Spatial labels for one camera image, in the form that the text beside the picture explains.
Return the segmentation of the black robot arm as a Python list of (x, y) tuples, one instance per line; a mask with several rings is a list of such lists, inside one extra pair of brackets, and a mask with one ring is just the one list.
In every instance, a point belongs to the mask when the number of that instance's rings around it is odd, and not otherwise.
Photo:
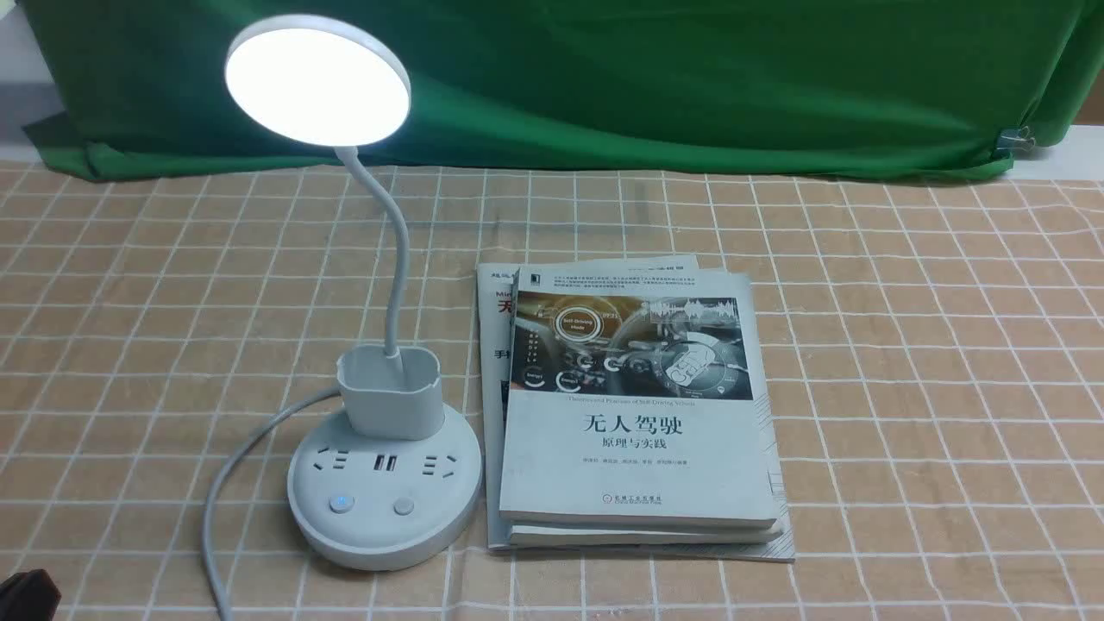
[(1, 585), (1, 620), (53, 620), (60, 590), (44, 569), (12, 573)]

